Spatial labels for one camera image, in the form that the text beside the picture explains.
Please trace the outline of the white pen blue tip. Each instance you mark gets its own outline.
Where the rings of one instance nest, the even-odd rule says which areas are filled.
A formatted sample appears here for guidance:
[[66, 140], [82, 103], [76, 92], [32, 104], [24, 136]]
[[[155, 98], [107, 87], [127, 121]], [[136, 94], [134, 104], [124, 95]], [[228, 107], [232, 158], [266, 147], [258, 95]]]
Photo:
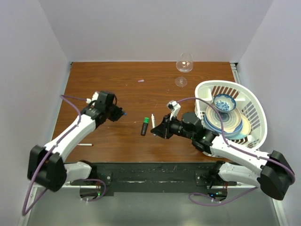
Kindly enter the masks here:
[[155, 116], [153, 113], [151, 114], [151, 124], [152, 124], [152, 128], [154, 129], [156, 127], [156, 123], [155, 123]]

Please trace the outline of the green highlighter pen black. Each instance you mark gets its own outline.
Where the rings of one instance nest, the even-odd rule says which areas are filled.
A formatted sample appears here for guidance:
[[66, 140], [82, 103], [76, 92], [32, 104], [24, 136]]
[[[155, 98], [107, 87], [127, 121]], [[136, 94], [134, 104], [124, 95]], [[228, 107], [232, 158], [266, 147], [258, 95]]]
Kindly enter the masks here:
[[143, 125], [142, 125], [141, 136], [146, 135], [147, 128], [148, 128], [148, 123], [144, 122]]

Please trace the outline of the green highlighter cap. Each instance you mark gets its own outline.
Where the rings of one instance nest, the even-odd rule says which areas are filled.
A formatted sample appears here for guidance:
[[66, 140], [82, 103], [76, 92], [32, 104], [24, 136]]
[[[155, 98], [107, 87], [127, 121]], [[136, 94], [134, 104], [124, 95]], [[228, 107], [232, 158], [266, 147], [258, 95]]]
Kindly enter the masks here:
[[144, 122], [144, 123], [149, 123], [149, 120], [150, 120], [150, 119], [149, 119], [148, 117], [145, 117], [143, 122]]

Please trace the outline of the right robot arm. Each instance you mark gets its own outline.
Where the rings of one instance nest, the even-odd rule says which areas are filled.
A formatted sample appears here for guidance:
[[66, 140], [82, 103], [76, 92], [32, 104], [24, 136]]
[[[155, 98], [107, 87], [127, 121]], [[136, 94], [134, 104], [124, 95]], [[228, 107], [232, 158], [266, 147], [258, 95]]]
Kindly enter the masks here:
[[256, 151], [226, 140], [204, 128], [194, 112], [185, 113], [181, 120], [168, 114], [151, 133], [164, 139], [173, 135], [188, 138], [197, 150], [230, 160], [216, 163], [208, 173], [208, 179], [215, 185], [224, 181], [244, 183], [260, 188], [273, 199], [283, 200], [295, 182], [293, 170], [282, 153]]

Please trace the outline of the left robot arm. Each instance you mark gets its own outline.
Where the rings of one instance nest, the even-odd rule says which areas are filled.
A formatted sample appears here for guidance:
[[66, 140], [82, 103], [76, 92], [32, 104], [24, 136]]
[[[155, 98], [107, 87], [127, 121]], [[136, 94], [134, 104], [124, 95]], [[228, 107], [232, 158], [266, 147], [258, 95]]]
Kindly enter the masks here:
[[66, 182], [82, 180], [87, 185], [97, 181], [97, 172], [87, 161], [66, 164], [73, 149], [106, 120], [117, 121], [125, 112], [117, 105], [117, 97], [107, 91], [96, 91], [87, 105], [78, 110], [75, 121], [59, 136], [30, 151], [27, 177], [46, 189], [56, 192]]

